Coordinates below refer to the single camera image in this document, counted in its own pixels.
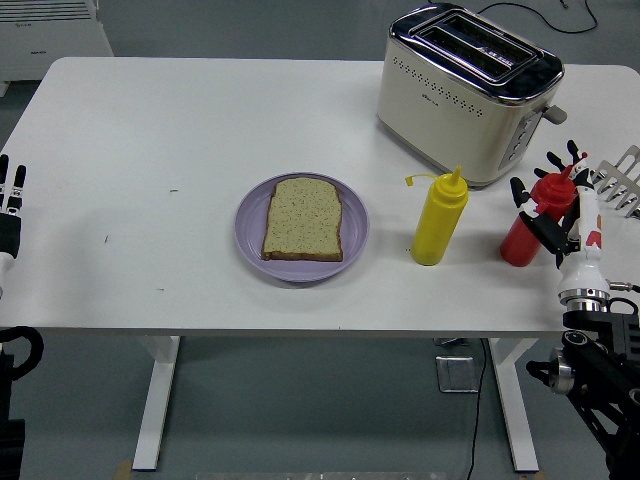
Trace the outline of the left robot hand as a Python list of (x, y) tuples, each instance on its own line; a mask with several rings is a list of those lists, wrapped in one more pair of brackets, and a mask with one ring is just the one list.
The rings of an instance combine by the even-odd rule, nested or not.
[(8, 272), (19, 254), (23, 190), (27, 177), (25, 165), (18, 165), (13, 182), (8, 184), (9, 156), (1, 154), (1, 293)]

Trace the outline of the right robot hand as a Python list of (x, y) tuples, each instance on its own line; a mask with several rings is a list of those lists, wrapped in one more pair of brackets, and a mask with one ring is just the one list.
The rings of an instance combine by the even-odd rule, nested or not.
[(572, 309), (575, 302), (604, 303), (609, 299), (609, 285), (599, 268), (602, 217), (587, 154), (572, 140), (567, 142), (567, 150), (573, 159), (568, 166), (553, 152), (547, 153), (549, 162), (561, 170), (577, 194), (561, 220), (552, 218), (550, 203), (534, 199), (520, 178), (513, 177), (510, 186), (520, 220), (556, 256), (556, 266), (562, 274), (558, 297), (562, 305)]

